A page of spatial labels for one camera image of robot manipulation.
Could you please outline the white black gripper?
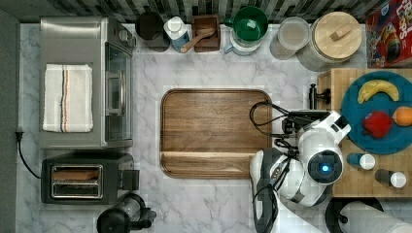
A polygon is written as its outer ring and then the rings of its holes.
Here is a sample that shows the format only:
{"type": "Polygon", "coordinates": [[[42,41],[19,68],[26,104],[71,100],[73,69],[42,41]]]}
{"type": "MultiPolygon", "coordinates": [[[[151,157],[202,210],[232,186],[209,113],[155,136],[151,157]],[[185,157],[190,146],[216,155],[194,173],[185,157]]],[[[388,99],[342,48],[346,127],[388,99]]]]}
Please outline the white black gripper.
{"type": "Polygon", "coordinates": [[[297,125],[300,145],[338,145],[351,131],[348,120],[336,111],[295,111],[289,119],[297,125]]]}

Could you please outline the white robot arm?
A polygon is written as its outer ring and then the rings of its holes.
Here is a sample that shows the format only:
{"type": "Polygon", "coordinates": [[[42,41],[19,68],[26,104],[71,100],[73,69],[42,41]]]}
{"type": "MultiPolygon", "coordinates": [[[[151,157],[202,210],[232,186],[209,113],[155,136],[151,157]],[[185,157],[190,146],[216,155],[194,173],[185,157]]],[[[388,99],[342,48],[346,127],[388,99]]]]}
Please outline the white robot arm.
{"type": "Polygon", "coordinates": [[[278,220],[286,213],[281,198],[306,208],[325,200],[326,189],[343,174],[339,143],[350,131],[344,116],[323,112],[297,131],[294,149],[268,148],[256,153],[250,176],[257,233],[276,233],[287,227],[278,220]]]}

